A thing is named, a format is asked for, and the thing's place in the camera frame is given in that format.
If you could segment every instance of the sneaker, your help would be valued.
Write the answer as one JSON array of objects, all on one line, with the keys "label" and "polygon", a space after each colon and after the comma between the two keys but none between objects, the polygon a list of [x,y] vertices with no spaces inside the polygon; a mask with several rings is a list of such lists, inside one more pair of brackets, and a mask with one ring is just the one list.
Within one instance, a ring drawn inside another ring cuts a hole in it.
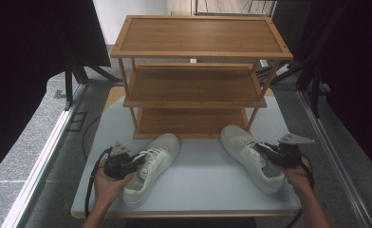
[{"label": "sneaker", "polygon": [[127,182],[122,190],[122,199],[129,206],[142,203],[150,194],[158,176],[165,171],[180,150],[179,139],[174,134],[164,134],[141,151],[134,161],[145,156],[145,162],[139,166],[137,175]]},{"label": "sneaker", "polygon": [[275,167],[257,149],[257,142],[251,134],[236,125],[228,125],[221,131],[221,141],[225,150],[248,170],[251,178],[266,194],[274,194],[284,183],[284,172]]}]

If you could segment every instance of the white table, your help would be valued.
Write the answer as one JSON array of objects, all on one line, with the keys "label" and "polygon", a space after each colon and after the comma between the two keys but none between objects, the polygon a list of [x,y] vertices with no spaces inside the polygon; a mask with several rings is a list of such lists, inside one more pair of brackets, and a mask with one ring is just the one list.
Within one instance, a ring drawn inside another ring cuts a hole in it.
[{"label": "white table", "polygon": [[[152,141],[133,139],[133,121],[130,110],[122,106],[123,99],[121,97],[102,114],[71,207],[71,215],[75,218],[84,217],[89,176],[103,150],[119,141],[132,153],[139,153]],[[266,96],[266,101],[268,107],[259,110],[251,132],[258,141],[277,143],[288,129],[275,98]],[[252,109],[246,111],[250,116]],[[287,181],[274,195],[262,193],[245,167],[225,151],[220,140],[181,140],[180,143],[177,159],[158,177],[147,200],[130,207],[117,198],[108,210],[108,218],[293,216],[300,209],[300,201]]]}]

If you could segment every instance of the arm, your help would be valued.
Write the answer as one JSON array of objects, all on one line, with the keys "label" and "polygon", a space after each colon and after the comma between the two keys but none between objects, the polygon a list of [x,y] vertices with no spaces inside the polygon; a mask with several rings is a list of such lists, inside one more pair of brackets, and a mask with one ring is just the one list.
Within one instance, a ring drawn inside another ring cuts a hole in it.
[{"label": "arm", "polygon": [[[307,159],[302,158],[302,161],[309,167]],[[285,174],[288,182],[292,184],[296,195],[301,201],[305,226],[311,228],[331,227],[320,202],[317,200],[313,189],[310,187],[305,170],[301,166],[298,166],[296,168],[286,169]]]},{"label": "arm", "polygon": [[91,213],[83,224],[83,228],[102,227],[103,219],[110,205],[118,197],[123,186],[134,177],[134,174],[129,174],[123,180],[110,179],[103,173],[104,162],[105,160],[101,162],[95,176],[95,203]]}]

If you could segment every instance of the shoe rack shelf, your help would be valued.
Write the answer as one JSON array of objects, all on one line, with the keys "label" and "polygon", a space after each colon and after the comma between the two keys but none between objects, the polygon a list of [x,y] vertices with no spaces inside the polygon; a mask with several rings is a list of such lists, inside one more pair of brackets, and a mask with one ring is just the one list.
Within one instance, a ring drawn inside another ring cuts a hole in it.
[{"label": "shoe rack shelf", "polygon": [[[249,130],[257,110],[267,106],[264,96],[280,61],[292,58],[269,18],[211,16],[127,16],[110,55],[119,61],[123,106],[130,108],[137,139],[168,132],[213,139],[229,124]],[[129,81],[123,58],[132,62]],[[138,58],[251,64],[136,63]],[[254,71],[263,59],[274,63],[260,86]],[[246,107],[254,108],[249,118]]]}]

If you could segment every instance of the gray floor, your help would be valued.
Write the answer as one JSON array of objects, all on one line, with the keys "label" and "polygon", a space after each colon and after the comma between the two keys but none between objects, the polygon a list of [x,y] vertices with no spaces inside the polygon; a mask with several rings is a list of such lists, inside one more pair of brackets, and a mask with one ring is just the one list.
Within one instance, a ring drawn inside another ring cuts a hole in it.
[{"label": "gray floor", "polygon": [[[130,70],[129,64],[126,65],[126,69]],[[112,60],[112,68],[106,70],[120,77],[116,61]],[[88,69],[87,74],[90,80],[76,110],[78,115],[65,131],[56,153],[51,158],[20,227],[80,227],[83,223],[82,220],[70,216],[69,212],[85,164],[83,136],[87,127],[101,115],[109,89],[114,86],[93,70]],[[272,90],[289,131],[319,142],[319,135],[294,89],[295,79],[296,77],[288,78],[274,85]],[[63,75],[57,75],[49,81],[44,101],[20,140],[0,165],[0,226],[65,106],[64,97],[59,96],[60,90],[65,92]],[[372,218],[372,163],[329,108],[325,97],[320,99],[319,111],[323,128]],[[82,117],[83,124],[75,122]],[[98,120],[86,132],[85,151],[89,151],[97,127]],[[326,150],[320,143],[305,145],[301,149],[312,160],[315,191],[333,226],[361,227]],[[290,217],[256,218],[256,224],[257,227],[284,227],[290,220]],[[109,219],[104,227],[123,227],[124,223],[125,220]],[[303,227],[303,220],[300,219],[295,227]]]}]

